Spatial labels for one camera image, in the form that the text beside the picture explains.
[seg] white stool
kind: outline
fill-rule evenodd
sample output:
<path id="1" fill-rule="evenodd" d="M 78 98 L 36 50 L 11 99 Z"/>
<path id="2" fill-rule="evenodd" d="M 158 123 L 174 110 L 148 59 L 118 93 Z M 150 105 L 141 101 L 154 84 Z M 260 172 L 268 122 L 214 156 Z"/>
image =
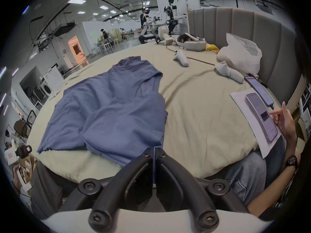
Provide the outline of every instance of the white stool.
<path id="1" fill-rule="evenodd" d="M 116 45 L 116 43 L 119 45 L 119 44 L 120 44 L 120 40 L 119 40 L 118 38 L 116 38 L 116 39 L 114 40 L 114 43 L 115 43 L 115 45 Z"/>
<path id="2" fill-rule="evenodd" d="M 106 44 L 104 45 L 104 47 L 105 47 L 106 50 L 112 50 L 112 46 L 111 46 L 110 43 L 106 43 Z"/>

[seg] yellow cloth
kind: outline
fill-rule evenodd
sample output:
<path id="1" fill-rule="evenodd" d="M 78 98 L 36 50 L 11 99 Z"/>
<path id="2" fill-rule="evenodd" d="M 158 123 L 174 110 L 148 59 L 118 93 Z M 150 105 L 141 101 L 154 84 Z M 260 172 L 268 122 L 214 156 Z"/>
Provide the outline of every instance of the yellow cloth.
<path id="1" fill-rule="evenodd" d="M 212 51 L 212 50 L 219 50 L 219 48 L 216 45 L 214 45 L 214 44 L 206 44 L 205 50 Z"/>

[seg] gray headboard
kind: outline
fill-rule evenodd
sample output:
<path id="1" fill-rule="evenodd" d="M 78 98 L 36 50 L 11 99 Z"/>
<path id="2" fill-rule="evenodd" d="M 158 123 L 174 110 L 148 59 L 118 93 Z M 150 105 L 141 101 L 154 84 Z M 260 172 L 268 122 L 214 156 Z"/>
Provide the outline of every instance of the gray headboard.
<path id="1" fill-rule="evenodd" d="M 254 41 L 262 51 L 259 77 L 280 103 L 288 103 L 301 77 L 294 52 L 295 33 L 262 14 L 238 8 L 188 11 L 189 33 L 219 48 L 226 33 Z"/>

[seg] wristwatch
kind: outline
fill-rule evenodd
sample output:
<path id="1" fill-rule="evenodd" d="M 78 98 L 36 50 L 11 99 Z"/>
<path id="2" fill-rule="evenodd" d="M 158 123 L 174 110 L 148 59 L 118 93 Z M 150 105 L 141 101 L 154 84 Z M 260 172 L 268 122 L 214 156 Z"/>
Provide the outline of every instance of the wristwatch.
<path id="1" fill-rule="evenodd" d="M 295 165 L 295 170 L 297 170 L 298 169 L 298 161 L 297 161 L 297 157 L 295 155 L 290 156 L 286 162 L 286 166 L 293 166 L 293 165 Z"/>

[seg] knee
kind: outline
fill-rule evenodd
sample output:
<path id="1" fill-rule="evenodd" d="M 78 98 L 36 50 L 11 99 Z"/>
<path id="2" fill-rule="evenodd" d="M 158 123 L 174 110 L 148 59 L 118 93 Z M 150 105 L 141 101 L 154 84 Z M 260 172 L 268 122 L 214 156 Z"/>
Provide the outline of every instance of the knee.
<path id="1" fill-rule="evenodd" d="M 246 157 L 250 175 L 266 179 L 266 161 L 256 152 L 251 151 Z"/>

